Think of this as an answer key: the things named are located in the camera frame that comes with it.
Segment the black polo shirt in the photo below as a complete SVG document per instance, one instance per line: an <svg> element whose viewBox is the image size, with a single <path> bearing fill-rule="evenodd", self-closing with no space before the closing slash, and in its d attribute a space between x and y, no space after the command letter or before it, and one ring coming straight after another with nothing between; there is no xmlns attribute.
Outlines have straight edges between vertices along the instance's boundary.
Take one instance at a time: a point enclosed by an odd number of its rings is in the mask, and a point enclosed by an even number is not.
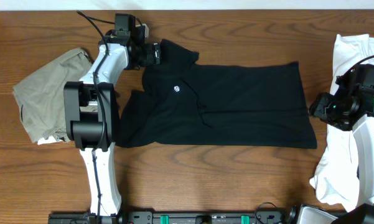
<svg viewBox="0 0 374 224"><path fill-rule="evenodd" d="M197 52L166 39L160 47L122 112L118 146L317 147L297 62L200 65Z"/></svg>

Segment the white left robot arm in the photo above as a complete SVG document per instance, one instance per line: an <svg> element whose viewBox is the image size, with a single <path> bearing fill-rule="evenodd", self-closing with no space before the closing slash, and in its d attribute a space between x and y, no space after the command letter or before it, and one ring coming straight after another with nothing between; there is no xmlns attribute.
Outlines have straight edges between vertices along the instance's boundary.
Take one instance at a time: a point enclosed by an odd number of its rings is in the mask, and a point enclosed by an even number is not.
<svg viewBox="0 0 374 224"><path fill-rule="evenodd" d="M147 44L148 36L146 26L109 31L89 71L63 89L67 136L80 150L90 184L88 223L116 223L121 210L113 158L119 123L115 85L123 70L159 63L159 46Z"/></svg>

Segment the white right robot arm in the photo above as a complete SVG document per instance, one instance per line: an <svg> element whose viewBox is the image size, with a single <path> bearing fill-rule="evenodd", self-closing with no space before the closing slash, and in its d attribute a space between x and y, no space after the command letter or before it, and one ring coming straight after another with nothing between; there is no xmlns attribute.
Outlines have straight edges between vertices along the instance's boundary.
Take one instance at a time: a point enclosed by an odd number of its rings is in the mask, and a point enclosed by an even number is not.
<svg viewBox="0 0 374 224"><path fill-rule="evenodd" d="M337 100L324 93L311 106L313 116L327 123L327 147L310 184L317 199L340 203L346 212L337 217L320 208L302 205L294 223L374 223L374 97Z"/></svg>

